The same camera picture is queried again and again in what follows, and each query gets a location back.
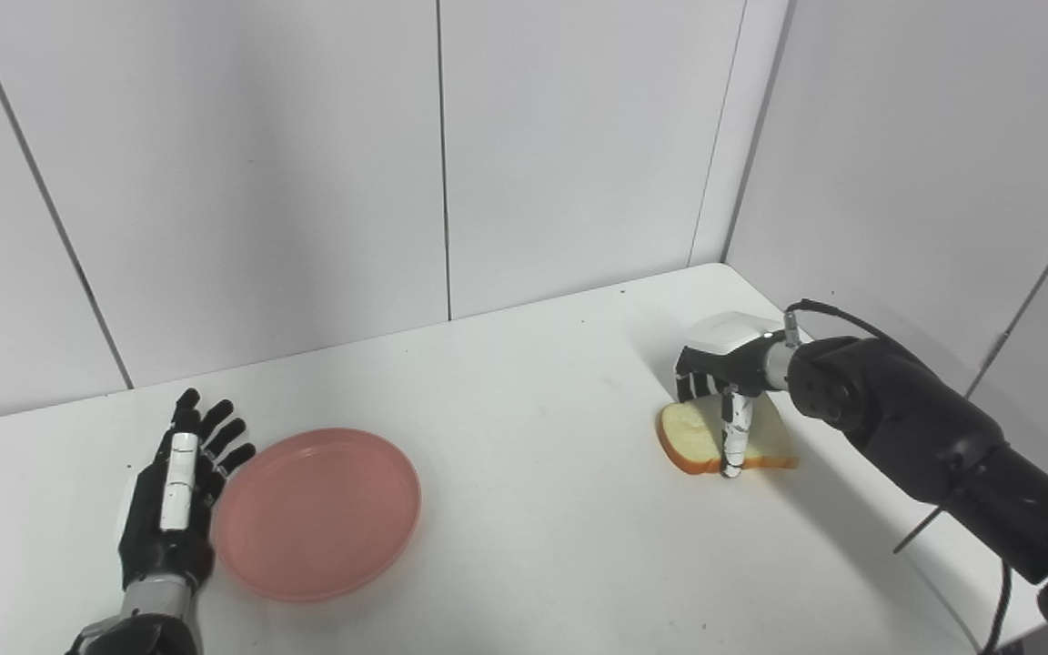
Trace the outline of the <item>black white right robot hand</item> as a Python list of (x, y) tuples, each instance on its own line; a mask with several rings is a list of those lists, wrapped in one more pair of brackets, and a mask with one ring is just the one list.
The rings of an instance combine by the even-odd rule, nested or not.
[(789, 389), (793, 350), (783, 324), (764, 316), (723, 312), (687, 328), (674, 368), (677, 399), (720, 399), (717, 447), (723, 477), (736, 478), (745, 468), (754, 399)]

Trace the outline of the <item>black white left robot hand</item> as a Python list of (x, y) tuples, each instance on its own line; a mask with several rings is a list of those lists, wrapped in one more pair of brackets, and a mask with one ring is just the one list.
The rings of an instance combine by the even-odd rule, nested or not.
[[(119, 542), (124, 588), (134, 581), (167, 573), (182, 577), (191, 591), (198, 591), (215, 569), (215, 547), (209, 540), (213, 514), (230, 477), (257, 455), (257, 447), (250, 442), (230, 447), (247, 431), (245, 420), (233, 415), (236, 407), (230, 399), (221, 399), (205, 413), (200, 410), (200, 401), (199, 391), (194, 388), (180, 395), (153, 460), (135, 480)], [(188, 520), (182, 530), (162, 530), (169, 452), (172, 438), (180, 432), (199, 439)]]

